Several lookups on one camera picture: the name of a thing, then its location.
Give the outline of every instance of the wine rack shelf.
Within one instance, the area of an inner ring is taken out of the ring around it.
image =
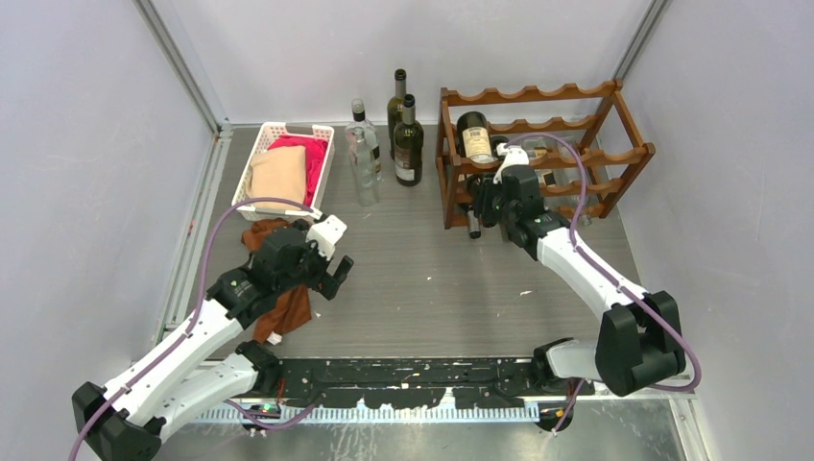
[[[449,108],[459,106],[602,98],[596,113],[582,120],[566,121],[561,117],[554,117],[541,123],[533,123],[526,119],[517,119],[509,124],[489,123],[489,132],[495,135],[564,132],[569,130],[585,131],[576,147],[588,172],[587,193],[595,195],[598,199],[596,205],[587,207],[587,213],[594,217],[607,217],[631,183],[647,165],[647,162],[650,161],[650,158],[656,153],[656,147],[650,142],[644,142],[642,139],[622,97],[621,89],[621,80],[607,81],[590,89],[582,89],[575,84],[566,84],[554,91],[543,91],[531,85],[511,94],[502,93],[497,88],[487,88],[474,96],[465,96],[458,91],[441,88],[436,168],[438,169],[438,179],[441,184],[444,228],[449,229],[467,224],[466,216],[455,212],[457,204],[472,202],[472,197],[465,191],[464,185],[459,180],[461,175],[496,172],[500,166],[499,161],[475,163],[459,155],[455,145],[457,130],[449,114]],[[622,126],[625,128],[633,146],[628,152],[619,155],[610,155],[599,149],[590,149],[611,109],[616,109],[619,114]],[[548,149],[541,150],[543,152],[538,152],[537,158],[530,162],[535,169],[573,168],[576,166],[576,160],[573,158],[561,157],[559,152]],[[603,175],[599,174],[597,168],[607,165],[627,165],[627,167],[619,178],[600,181],[599,179]],[[572,182],[562,186],[541,184],[540,193],[544,197],[578,195],[580,186],[580,182]],[[571,217],[575,210],[570,206],[560,206],[558,211],[566,217]]]

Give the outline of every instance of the clear glass bottle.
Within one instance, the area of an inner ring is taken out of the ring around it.
[[[378,140],[375,126],[365,118],[365,105],[361,99],[351,103],[353,122],[345,127],[347,156],[356,184],[356,197],[361,206],[379,201],[379,178],[381,163],[378,160]]]
[[[368,120],[365,115],[365,103],[361,99],[354,99],[350,103],[350,108],[353,111],[353,121],[345,127],[345,135],[347,144],[351,149],[355,149],[355,142],[350,142],[352,138],[357,137],[356,132],[361,130],[365,137],[365,141],[373,152],[373,160],[376,165],[376,180],[381,181],[381,157],[379,155],[379,140],[376,135],[376,126]]]

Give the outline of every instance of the floor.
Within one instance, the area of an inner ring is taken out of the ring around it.
[[[465,228],[445,230],[441,192],[432,161],[436,126],[425,128],[423,180],[416,187],[395,181],[383,155],[381,202],[356,202],[343,136],[320,208],[347,224],[338,255],[356,264],[331,302],[311,293],[313,320],[286,335],[282,357],[527,356],[542,344],[573,336],[595,339],[599,323],[553,272],[503,242],[498,228],[471,240]],[[213,219],[231,205],[258,128],[234,131]],[[387,133],[380,130],[382,146]],[[250,222],[230,216],[216,237],[207,283],[248,257],[240,235]],[[581,236],[627,277],[637,274],[617,213],[594,219]],[[250,336],[222,348],[222,358]]]

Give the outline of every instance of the beige cloth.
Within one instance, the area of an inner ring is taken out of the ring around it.
[[[276,147],[251,158],[251,178],[246,195],[278,197],[302,203],[305,200],[305,147]],[[255,206],[278,209],[299,209],[296,206],[260,202]]]

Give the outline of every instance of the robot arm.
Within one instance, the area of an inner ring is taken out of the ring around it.
[[[304,284],[333,299],[353,265],[345,256],[334,275],[327,272],[346,228],[330,216],[310,228],[297,221],[275,230],[249,262],[218,278],[197,314],[141,360],[104,387],[81,386],[72,398],[77,429],[108,405],[85,439],[96,454],[106,461],[152,459],[162,442],[207,408],[249,391],[270,392],[281,374],[279,361],[255,341],[241,344],[212,369],[190,374],[272,310],[285,292]],[[128,387],[145,370],[150,371]]]
[[[675,300],[665,292],[651,294],[626,280],[591,250],[578,233],[573,233],[576,242],[572,242],[567,220],[546,208],[537,175],[525,152],[502,145],[498,155],[504,161],[494,175],[467,180],[469,193],[475,198],[475,214],[484,227],[503,226],[512,242],[564,279],[600,322],[595,343],[566,338],[537,348],[533,364],[539,376],[543,380],[568,377],[601,380],[614,394],[626,396],[681,373],[685,368],[683,350],[622,293],[621,287],[647,303],[681,333]],[[600,271],[616,279],[619,287]]]

